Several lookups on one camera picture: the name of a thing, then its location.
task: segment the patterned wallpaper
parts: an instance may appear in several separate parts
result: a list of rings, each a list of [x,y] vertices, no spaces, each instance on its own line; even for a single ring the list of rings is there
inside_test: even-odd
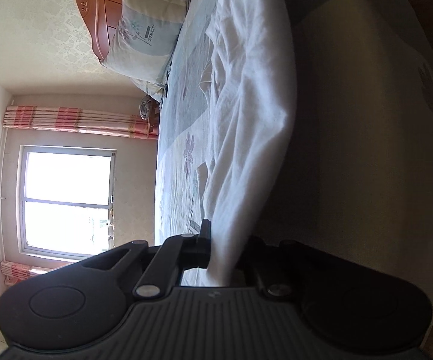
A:
[[[100,65],[75,0],[0,0],[0,84],[15,95],[143,96]]]

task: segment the metal screw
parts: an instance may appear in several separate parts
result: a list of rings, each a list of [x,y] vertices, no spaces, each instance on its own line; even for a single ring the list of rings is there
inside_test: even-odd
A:
[[[136,289],[137,295],[142,298],[152,298],[160,293],[160,289],[153,284],[145,284]]]
[[[291,294],[291,287],[286,284],[272,284],[267,291],[273,296],[287,296]]]

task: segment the crumpled white sheet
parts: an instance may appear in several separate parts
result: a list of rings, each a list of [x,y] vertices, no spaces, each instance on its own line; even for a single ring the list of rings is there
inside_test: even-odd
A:
[[[218,0],[213,42],[204,215],[212,254],[201,283],[227,285],[278,175],[296,112],[296,69],[284,0]]]

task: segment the floral pillowcase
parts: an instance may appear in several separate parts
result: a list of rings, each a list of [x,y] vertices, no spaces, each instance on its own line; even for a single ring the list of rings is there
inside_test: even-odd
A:
[[[115,39],[102,65],[164,87],[186,12],[186,0],[123,0]]]

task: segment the pink striped curtain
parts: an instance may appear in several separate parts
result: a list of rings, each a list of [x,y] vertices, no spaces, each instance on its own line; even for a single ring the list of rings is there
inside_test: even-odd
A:
[[[1,273],[6,276],[5,284],[7,286],[13,286],[20,281],[23,281],[30,277],[32,278],[33,276],[45,274],[49,271],[51,271],[51,269],[18,264],[16,262],[10,261],[1,262]]]
[[[148,132],[147,121],[137,115],[89,111],[81,108],[11,106],[3,126],[26,130],[49,130],[112,135],[116,137],[158,139],[158,127]]]

